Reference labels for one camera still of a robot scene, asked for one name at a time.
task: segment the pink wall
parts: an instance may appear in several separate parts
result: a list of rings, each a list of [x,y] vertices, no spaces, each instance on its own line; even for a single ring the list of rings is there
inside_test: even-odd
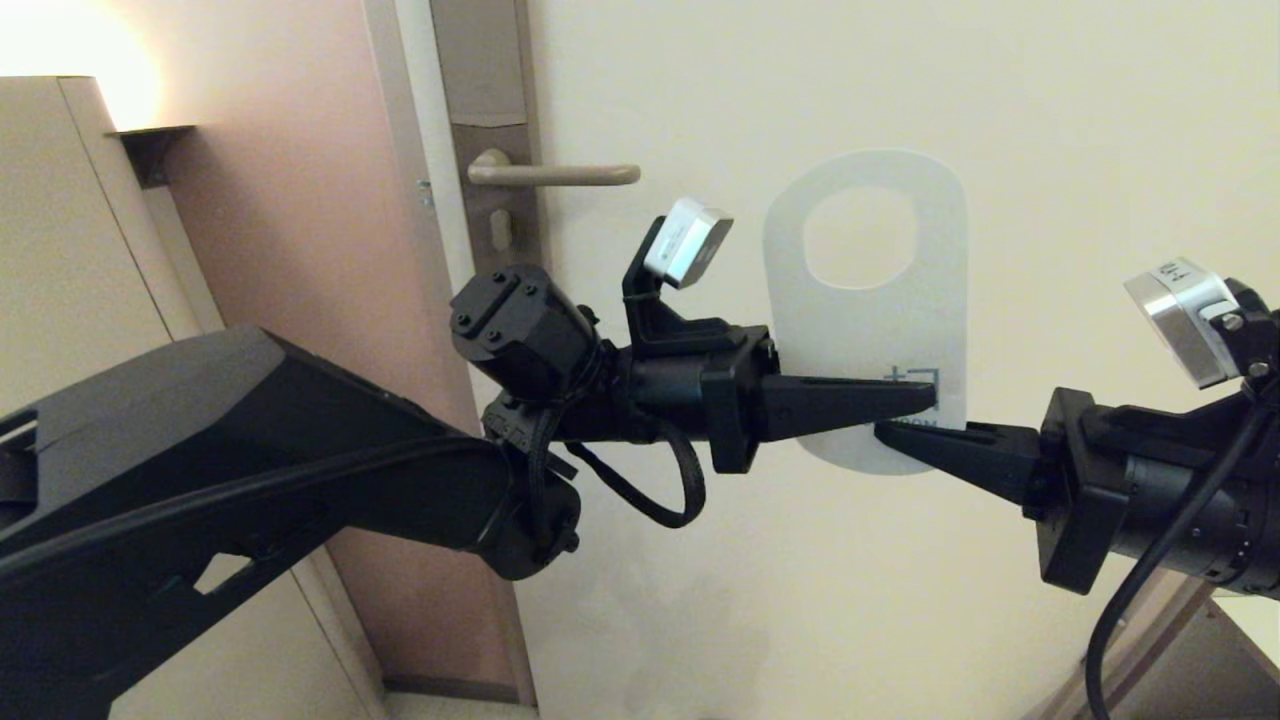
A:
[[[262,325],[475,430],[439,231],[413,186],[421,149],[393,132],[365,5],[105,6],[159,73],[155,124],[200,128],[168,168],[227,323]],[[479,560],[353,530],[330,551],[389,678],[513,687],[509,589]]]

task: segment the door lever handle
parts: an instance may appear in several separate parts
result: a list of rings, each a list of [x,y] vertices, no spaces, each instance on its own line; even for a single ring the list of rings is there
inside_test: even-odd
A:
[[[498,186],[602,186],[631,184],[640,179],[639,165],[512,165],[502,150],[490,147],[467,165],[474,184]]]

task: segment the beige cabinet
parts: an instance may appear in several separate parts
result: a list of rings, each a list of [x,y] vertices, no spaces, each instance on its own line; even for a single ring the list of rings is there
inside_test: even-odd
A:
[[[92,79],[0,78],[0,415],[200,332],[110,132]],[[279,578],[111,717],[378,715],[308,603],[308,579]]]

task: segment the door handle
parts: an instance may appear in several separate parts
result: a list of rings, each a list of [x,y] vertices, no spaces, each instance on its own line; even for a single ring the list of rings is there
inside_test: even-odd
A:
[[[512,165],[502,150],[490,147],[467,165],[474,184],[499,186],[602,186],[631,184],[640,179],[639,165]]]

